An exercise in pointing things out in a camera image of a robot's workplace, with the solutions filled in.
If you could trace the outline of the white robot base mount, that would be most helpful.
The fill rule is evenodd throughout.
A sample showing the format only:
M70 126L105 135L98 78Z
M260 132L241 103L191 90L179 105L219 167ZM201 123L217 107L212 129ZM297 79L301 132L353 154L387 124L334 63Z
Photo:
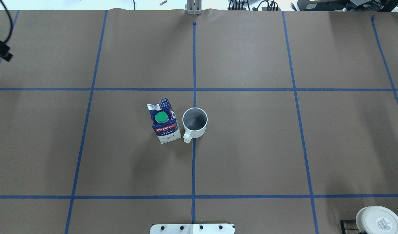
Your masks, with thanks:
M153 225L150 234L235 234L234 224L161 224Z

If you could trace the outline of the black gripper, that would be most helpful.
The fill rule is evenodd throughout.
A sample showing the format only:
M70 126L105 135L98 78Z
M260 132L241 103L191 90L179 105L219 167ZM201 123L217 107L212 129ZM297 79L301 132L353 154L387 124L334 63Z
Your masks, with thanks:
M13 55L10 53L10 47L0 40L0 58L9 62Z

